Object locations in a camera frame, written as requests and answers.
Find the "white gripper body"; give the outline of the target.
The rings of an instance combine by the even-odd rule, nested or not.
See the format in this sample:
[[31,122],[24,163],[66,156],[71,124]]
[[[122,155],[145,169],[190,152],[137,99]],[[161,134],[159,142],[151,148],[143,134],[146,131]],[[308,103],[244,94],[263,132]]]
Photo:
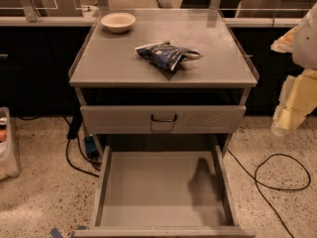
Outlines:
[[293,61],[310,69],[317,69],[317,4],[298,24],[293,40]]

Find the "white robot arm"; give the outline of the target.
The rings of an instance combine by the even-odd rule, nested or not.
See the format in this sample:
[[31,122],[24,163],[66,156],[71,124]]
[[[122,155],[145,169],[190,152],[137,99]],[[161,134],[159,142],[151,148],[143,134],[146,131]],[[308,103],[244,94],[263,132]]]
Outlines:
[[300,75],[286,78],[273,114],[270,130],[283,137],[295,131],[317,108],[317,4],[270,48],[277,53],[291,53],[293,62],[304,68]]

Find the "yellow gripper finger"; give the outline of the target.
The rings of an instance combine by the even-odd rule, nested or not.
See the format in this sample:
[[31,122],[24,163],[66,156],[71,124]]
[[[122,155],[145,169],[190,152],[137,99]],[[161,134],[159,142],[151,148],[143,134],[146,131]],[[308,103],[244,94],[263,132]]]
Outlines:
[[287,31],[283,36],[275,40],[270,48],[277,53],[292,53],[293,52],[293,40],[297,28],[293,27]]
[[305,69],[298,76],[289,75],[283,83],[271,132],[279,137],[295,131],[317,108],[317,70]]

